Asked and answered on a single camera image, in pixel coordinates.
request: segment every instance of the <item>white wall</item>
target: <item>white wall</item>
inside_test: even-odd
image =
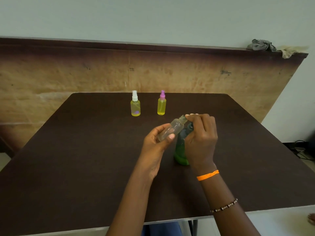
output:
[[[263,125],[282,142],[315,130],[315,0],[0,0],[0,36],[246,47],[309,45]]]

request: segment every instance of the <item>wooden board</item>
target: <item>wooden board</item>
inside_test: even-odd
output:
[[[14,150],[74,92],[226,93],[261,122],[304,58],[17,45],[0,53],[0,134]]]

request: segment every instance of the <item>yellow liquid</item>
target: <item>yellow liquid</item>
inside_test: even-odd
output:
[[[131,114],[135,117],[139,116],[141,114],[140,112],[140,101],[131,101]]]
[[[165,114],[165,107],[166,107],[166,99],[161,100],[159,98],[157,107],[158,107],[158,114],[159,115],[164,115]]]

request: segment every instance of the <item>gray cloth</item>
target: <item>gray cloth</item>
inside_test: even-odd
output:
[[[248,50],[271,50],[272,52],[276,51],[276,47],[268,40],[264,39],[253,39],[252,43],[247,46]]]

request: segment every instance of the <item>spray bottle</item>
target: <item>spray bottle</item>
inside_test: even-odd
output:
[[[166,107],[166,99],[165,99],[165,92],[164,90],[161,91],[160,98],[158,99],[158,114],[164,115],[165,114],[165,107]]]
[[[171,125],[164,129],[159,135],[158,139],[159,141],[163,141],[168,135],[174,133],[177,135],[181,130],[184,128],[184,124],[187,122],[187,119],[184,115],[182,115],[180,118],[175,118]]]
[[[175,160],[184,166],[188,166],[189,163],[187,161],[185,155],[185,138],[194,130],[194,126],[191,123],[188,124],[187,128],[180,131],[177,137],[176,147],[175,147]]]
[[[138,100],[137,91],[132,91],[132,101],[130,102],[131,105],[131,114],[135,117],[140,115],[140,101]]]

